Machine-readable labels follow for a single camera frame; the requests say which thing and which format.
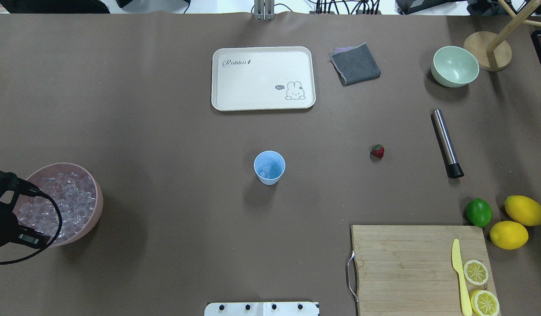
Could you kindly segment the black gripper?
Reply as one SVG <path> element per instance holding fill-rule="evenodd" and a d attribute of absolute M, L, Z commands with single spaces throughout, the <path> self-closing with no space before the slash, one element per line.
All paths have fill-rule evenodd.
<path fill-rule="evenodd" d="M 33 249 L 44 249 L 51 237 L 19 224 L 13 213 L 20 195 L 45 199 L 50 197 L 38 186 L 18 178 L 13 172 L 0 171 L 0 247 L 15 243 Z"/>

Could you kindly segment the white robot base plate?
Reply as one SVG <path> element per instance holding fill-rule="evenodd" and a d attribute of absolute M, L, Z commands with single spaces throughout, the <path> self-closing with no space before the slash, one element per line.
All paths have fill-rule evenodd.
<path fill-rule="evenodd" d="M 318 302 L 212 302 L 205 316 L 319 316 Z"/>

